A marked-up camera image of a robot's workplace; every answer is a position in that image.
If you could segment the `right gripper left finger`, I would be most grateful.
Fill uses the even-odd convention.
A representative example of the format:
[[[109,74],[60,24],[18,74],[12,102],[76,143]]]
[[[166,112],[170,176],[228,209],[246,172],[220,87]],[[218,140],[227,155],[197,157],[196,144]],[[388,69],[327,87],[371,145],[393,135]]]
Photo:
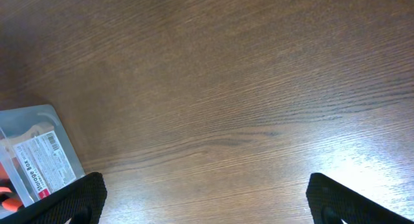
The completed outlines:
[[[1,224],[98,224],[106,198],[103,175],[93,172],[1,219]]]

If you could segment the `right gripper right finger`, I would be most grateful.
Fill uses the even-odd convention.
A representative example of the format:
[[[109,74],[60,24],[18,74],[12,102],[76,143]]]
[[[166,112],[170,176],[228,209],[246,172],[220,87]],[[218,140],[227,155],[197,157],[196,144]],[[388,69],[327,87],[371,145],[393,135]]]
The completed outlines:
[[[314,224],[413,224],[321,173],[310,175],[306,196]]]

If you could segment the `orange black needle-nose pliers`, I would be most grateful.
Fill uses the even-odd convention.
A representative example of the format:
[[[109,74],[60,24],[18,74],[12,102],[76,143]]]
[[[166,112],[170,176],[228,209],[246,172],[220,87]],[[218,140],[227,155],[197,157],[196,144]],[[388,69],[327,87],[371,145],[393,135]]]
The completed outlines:
[[[11,212],[17,212],[25,207],[3,165],[1,165],[1,207]]]

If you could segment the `orange scraper with wooden handle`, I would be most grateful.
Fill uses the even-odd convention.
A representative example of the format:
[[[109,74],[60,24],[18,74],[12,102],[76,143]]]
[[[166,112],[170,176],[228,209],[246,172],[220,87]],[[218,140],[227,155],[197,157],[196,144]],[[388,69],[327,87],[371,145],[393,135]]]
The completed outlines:
[[[1,144],[11,147],[16,144],[19,144],[21,142],[25,142],[27,140],[30,140],[34,137],[38,137],[44,133],[48,133],[50,131],[54,130],[54,126],[48,122],[41,122],[39,124],[33,125],[29,130],[27,130],[25,133],[18,135],[16,137],[10,137],[5,138],[1,140]]]

